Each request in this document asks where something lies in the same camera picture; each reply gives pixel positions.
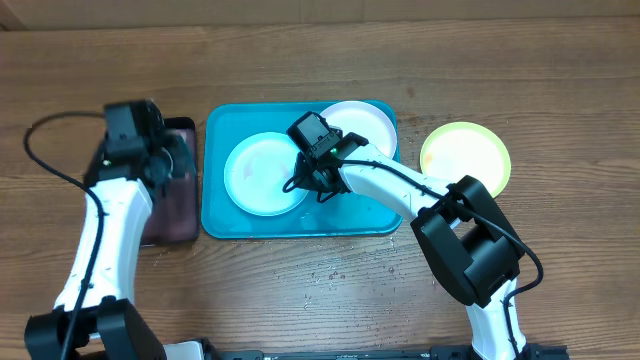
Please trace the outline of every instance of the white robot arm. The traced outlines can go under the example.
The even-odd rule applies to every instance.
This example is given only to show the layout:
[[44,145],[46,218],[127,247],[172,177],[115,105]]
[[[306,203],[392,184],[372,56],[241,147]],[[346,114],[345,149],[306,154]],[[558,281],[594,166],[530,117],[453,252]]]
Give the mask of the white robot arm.
[[[389,159],[372,144],[359,146],[345,160],[362,160],[385,164],[401,171],[441,195],[446,195],[449,192],[447,186],[451,184],[451,181],[426,177]],[[424,195],[416,187],[408,184],[393,173],[380,168],[345,164],[338,171],[351,192],[365,195],[381,202],[407,221],[413,221],[418,217],[418,212],[421,209],[431,208],[438,202],[438,199]],[[459,223],[460,221],[456,219],[450,226],[454,228]],[[473,331],[472,346],[476,354],[483,360],[515,358],[513,346],[508,340],[507,322],[502,310],[502,300],[507,293],[515,290],[515,288],[516,279],[508,280],[491,296],[491,301],[485,307],[480,307],[477,304],[466,307]],[[526,344],[526,338],[520,332],[520,327],[518,326],[518,316],[513,298],[511,299],[511,304],[509,315],[511,316],[513,333],[518,343],[518,350],[522,351]]]
[[[138,249],[144,226],[151,216],[153,203],[140,179],[124,177],[103,180],[91,188],[102,202],[105,216],[100,252],[93,270],[82,308],[98,306],[105,296],[129,299],[134,304],[133,282],[138,263]],[[86,216],[71,274],[58,296],[54,308],[73,310],[80,292],[89,254],[96,241],[98,211],[86,195]]]
[[[300,148],[301,153],[296,163],[296,174],[285,185],[284,191],[302,187],[331,193],[331,196],[341,192],[353,192],[379,201],[410,221],[436,278],[445,290],[467,305],[475,353],[483,360],[516,358],[514,346],[509,340],[511,336],[503,311],[503,300],[507,293],[516,288],[513,262],[515,261],[517,269],[517,260],[522,255],[514,251],[512,245],[504,238],[503,241],[491,241],[487,229],[482,227],[476,226],[473,234],[463,241],[452,237],[453,232],[449,234],[442,228],[437,229],[439,225],[444,225],[448,226],[450,231],[460,223],[456,214],[447,212],[446,204],[442,201],[444,197],[452,196],[451,181],[426,177],[395,162],[356,134],[343,137],[339,129],[330,128],[322,117],[314,113],[307,113],[289,128],[287,133]],[[487,199],[488,192],[477,180],[469,178],[467,182],[476,189],[481,187],[486,193],[482,194],[485,195],[483,199]],[[416,187],[415,183],[426,186],[434,196],[426,194],[424,189]],[[502,218],[506,222],[490,196],[489,199],[493,203],[489,204],[489,209],[494,215],[497,211],[499,215],[496,215],[496,218]],[[462,199],[452,198],[450,201],[462,202]],[[505,227],[513,231],[510,225]],[[482,251],[485,250],[479,249],[481,247],[486,248],[486,251],[503,251],[509,255],[505,261],[511,263],[509,266],[492,266],[490,257],[483,258]],[[442,253],[433,255],[435,250]],[[456,259],[444,259],[447,255],[453,255],[455,251],[461,258],[468,257],[468,262],[455,264]],[[460,274],[457,277],[452,276],[451,273],[454,271],[460,271]],[[469,290],[469,283],[475,288]],[[480,290],[483,294],[467,296],[464,295],[465,290],[471,293]],[[509,317],[513,339],[520,353],[526,345],[526,338],[518,326],[513,298],[510,300]]]

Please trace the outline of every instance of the yellow-green plate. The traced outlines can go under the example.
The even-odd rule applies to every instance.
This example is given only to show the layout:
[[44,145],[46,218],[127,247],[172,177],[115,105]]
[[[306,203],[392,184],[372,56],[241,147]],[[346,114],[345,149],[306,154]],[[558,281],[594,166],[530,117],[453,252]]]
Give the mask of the yellow-green plate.
[[457,182],[465,175],[480,180],[496,197],[507,186],[511,159],[504,143],[491,130],[455,122],[432,132],[420,151],[420,168],[427,176]]

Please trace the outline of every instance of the blue tray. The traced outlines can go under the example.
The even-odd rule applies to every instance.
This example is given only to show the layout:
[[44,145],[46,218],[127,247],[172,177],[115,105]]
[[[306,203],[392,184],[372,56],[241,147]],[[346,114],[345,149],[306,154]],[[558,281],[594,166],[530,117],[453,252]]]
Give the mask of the blue tray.
[[[224,186],[223,170],[231,150],[249,136],[286,130],[307,111],[322,112],[337,101],[254,103],[222,105],[207,121],[204,177],[202,180],[202,226],[219,239],[286,238],[388,234],[402,218],[384,205],[364,196],[340,194],[324,204],[309,192],[293,210],[277,216],[252,215],[236,206]],[[366,101],[382,110],[396,126],[389,105]],[[400,159],[396,150],[394,160]]]

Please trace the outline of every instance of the table surface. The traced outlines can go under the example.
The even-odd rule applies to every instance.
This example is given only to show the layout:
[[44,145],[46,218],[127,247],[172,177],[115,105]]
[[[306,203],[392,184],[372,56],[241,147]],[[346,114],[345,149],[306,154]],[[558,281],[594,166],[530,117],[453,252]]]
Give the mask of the table surface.
[[[545,266],[518,297],[528,340],[567,344],[575,359],[639,356],[637,18],[0,33],[0,49],[2,358],[27,358],[26,320],[51,310],[84,220],[83,195],[24,154],[25,129],[144,97],[192,117],[201,140],[224,103],[381,99],[413,168],[438,126],[489,127],[513,163],[498,203]],[[103,129],[61,121],[34,150],[78,177]],[[406,223],[384,237],[203,233],[143,249],[136,306],[161,341],[206,336],[223,350],[418,349],[471,335]]]

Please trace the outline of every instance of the black cable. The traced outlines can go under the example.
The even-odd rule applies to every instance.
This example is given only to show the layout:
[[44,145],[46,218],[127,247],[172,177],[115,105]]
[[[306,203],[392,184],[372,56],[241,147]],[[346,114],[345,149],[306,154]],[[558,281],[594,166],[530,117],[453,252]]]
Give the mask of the black cable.
[[[531,250],[525,243],[523,243],[522,241],[520,241],[519,239],[517,239],[515,236],[511,235],[508,231],[506,231],[505,229],[501,228],[500,226],[496,225],[495,223],[493,223],[491,220],[481,216],[480,214],[476,213],[475,211],[467,208],[464,204],[461,204],[457,201],[454,201],[450,198],[447,198],[433,190],[431,190],[429,187],[427,187],[424,184],[420,184],[419,182],[415,181],[414,179],[410,178],[409,176],[407,176],[406,174],[402,173],[400,170],[389,166],[387,164],[383,164],[383,163],[379,163],[376,161],[366,161],[366,160],[337,160],[335,162],[331,162],[329,164],[323,165],[321,167],[319,167],[318,169],[324,169],[324,168],[329,168],[329,167],[340,167],[342,165],[364,165],[364,166],[373,166],[373,167],[377,167],[386,171],[389,171],[390,173],[396,175],[397,177],[401,178],[402,180],[406,181],[407,183],[413,185],[414,187],[416,187],[418,190],[422,191],[423,193],[432,196],[438,200],[441,200],[445,203],[447,203],[448,205],[451,206],[455,206],[458,208],[458,210],[461,210],[463,212],[466,212],[467,215],[473,217],[476,221],[494,228],[496,231],[500,232],[502,235],[504,235],[505,238],[507,238],[507,240],[511,241],[515,246],[521,248],[533,261],[533,263],[536,266],[536,269],[538,271],[538,275],[536,276],[535,280],[533,280],[532,282],[530,282],[527,285],[524,285],[522,287],[519,287],[513,291],[511,291],[510,293],[508,293],[502,303],[503,303],[503,309],[504,309],[504,315],[506,318],[506,322],[507,322],[507,330],[509,332],[509,342],[511,343],[512,347],[513,347],[513,352],[516,355],[516,359],[520,359],[520,352],[518,351],[518,345],[517,342],[515,340],[515,337],[513,335],[513,327],[511,324],[511,317],[509,316],[509,302],[511,300],[511,298],[513,298],[514,296],[521,294],[525,291],[529,291],[531,289],[533,289],[534,287],[538,286],[541,282],[542,282],[542,278],[544,277],[544,269],[542,267],[542,263],[540,262],[540,259],[538,259],[538,257],[536,256],[536,254],[533,252],[533,250]],[[293,183],[293,186],[291,186],[290,189],[287,189],[289,191],[295,189],[297,187],[297,185],[299,185],[302,180],[299,181],[295,181],[296,177],[292,177],[291,179],[289,179],[289,181],[287,181],[287,183],[285,184],[285,188],[288,185],[291,185],[291,183]]]
[[306,173],[304,175],[293,175],[289,180],[287,180],[287,182],[284,183],[284,186],[282,187],[282,192],[288,193],[297,189],[306,176],[307,176]]
[[80,309],[82,308],[82,303],[84,302],[84,298],[87,294],[87,290],[89,289],[89,283],[91,281],[91,274],[93,273],[93,267],[95,266],[96,259],[98,257],[98,250],[100,249],[100,242],[102,241],[102,232],[104,229],[104,210],[102,208],[102,203],[98,196],[91,191],[88,187],[86,187],[80,181],[63,174],[62,172],[54,169],[49,166],[47,163],[38,158],[33,151],[31,151],[31,146],[29,145],[29,138],[31,135],[38,129],[40,126],[54,120],[64,119],[68,117],[94,117],[94,118],[104,118],[104,115],[101,113],[95,112],[84,112],[84,111],[68,111],[57,114],[52,114],[46,116],[31,125],[27,132],[24,134],[23,145],[24,151],[29,155],[31,160],[35,161],[38,165],[40,165],[43,169],[52,173],[53,175],[77,186],[82,191],[87,193],[91,197],[91,199],[96,203],[96,208],[98,210],[98,228],[96,230],[96,241],[93,243],[93,249],[91,250],[91,256],[89,257],[89,263],[87,264],[87,269],[84,274],[84,278],[80,282],[80,291],[78,293],[78,299],[76,300],[76,304],[73,307],[73,311],[71,312],[71,317],[69,319],[69,325],[67,327],[67,331],[64,337],[64,342],[62,343],[62,352],[60,355],[61,360],[67,360],[69,357],[69,351],[71,350],[71,345],[73,344],[73,330],[78,321],[78,314],[80,313]]

